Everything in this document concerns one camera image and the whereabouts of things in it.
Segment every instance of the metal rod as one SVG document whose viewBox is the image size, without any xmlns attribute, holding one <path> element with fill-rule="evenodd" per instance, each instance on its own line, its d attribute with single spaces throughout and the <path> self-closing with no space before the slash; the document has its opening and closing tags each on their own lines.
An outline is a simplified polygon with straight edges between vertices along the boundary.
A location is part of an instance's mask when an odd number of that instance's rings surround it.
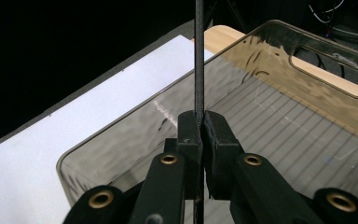
<svg viewBox="0 0 358 224">
<path fill-rule="evenodd" d="M 204 1 L 196 0 L 195 13 L 195 64 L 194 64 L 194 107 L 196 113 L 196 121 L 201 130 L 204 121 Z M 197 224 L 203 223 L 204 216 L 204 201 L 203 201 L 203 163 L 200 165 L 200 183 L 198 190 L 198 197 L 194 200 L 194 214 L 193 222 Z"/>
<path fill-rule="evenodd" d="M 195 112 L 199 128 L 204 120 L 204 3 L 196 0 L 195 19 Z"/>
</svg>

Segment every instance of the screw hole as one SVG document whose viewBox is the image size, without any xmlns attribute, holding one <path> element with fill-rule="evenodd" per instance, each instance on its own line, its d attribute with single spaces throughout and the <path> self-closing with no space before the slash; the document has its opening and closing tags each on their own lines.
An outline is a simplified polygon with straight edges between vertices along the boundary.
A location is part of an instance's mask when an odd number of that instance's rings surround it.
<svg viewBox="0 0 358 224">
<path fill-rule="evenodd" d="M 356 204 L 349 199 L 348 197 L 337 194 L 337 193 L 331 193 L 327 195 L 327 201 L 335 206 L 335 208 L 344 211 L 344 212 L 354 212 L 356 211 Z"/>
<path fill-rule="evenodd" d="M 178 159 L 173 155 L 164 155 L 160 160 L 162 163 L 170 165 L 176 163 Z"/>
<path fill-rule="evenodd" d="M 261 159 L 253 155 L 245 156 L 244 161 L 250 165 L 261 165 Z"/>
<path fill-rule="evenodd" d="M 113 193 L 110 190 L 101 190 L 89 198 L 89 206 L 92 208 L 106 207 L 113 201 Z"/>
</svg>

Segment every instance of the black background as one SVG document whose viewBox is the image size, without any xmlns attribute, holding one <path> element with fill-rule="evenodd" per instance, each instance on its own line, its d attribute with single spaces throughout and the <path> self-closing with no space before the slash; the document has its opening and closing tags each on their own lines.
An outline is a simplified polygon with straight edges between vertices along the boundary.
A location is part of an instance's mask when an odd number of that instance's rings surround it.
<svg viewBox="0 0 358 224">
<path fill-rule="evenodd" d="M 0 0 L 0 138 L 193 14 L 193 1 Z"/>
</svg>

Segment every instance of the transparent plastic bin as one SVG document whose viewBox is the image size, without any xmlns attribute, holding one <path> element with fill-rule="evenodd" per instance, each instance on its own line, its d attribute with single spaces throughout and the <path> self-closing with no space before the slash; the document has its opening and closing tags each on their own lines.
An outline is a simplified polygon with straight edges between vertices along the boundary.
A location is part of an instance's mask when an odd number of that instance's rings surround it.
<svg viewBox="0 0 358 224">
<path fill-rule="evenodd" d="M 296 191 L 312 198 L 331 187 L 358 197 L 358 84 L 306 72 L 299 49 L 358 76 L 357 51 L 269 21 L 205 64 L 205 109 L 223 115 L 244 150 L 266 157 Z M 193 106 L 190 72 L 67 151 L 57 170 L 70 204 L 98 185 L 127 190 L 143 181 Z M 228 207 L 206 197 L 205 223 L 232 222 Z M 189 206 L 185 215 L 192 220 Z"/>
</svg>

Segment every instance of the white paper sheet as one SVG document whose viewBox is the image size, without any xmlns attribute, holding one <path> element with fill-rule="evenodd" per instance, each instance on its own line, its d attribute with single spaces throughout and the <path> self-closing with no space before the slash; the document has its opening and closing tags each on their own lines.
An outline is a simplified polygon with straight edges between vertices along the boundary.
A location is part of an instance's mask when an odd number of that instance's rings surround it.
<svg viewBox="0 0 358 224">
<path fill-rule="evenodd" d="M 193 50 L 179 35 L 0 144 L 0 223 L 62 223 L 70 206 L 59 157 L 192 70 Z"/>
</svg>

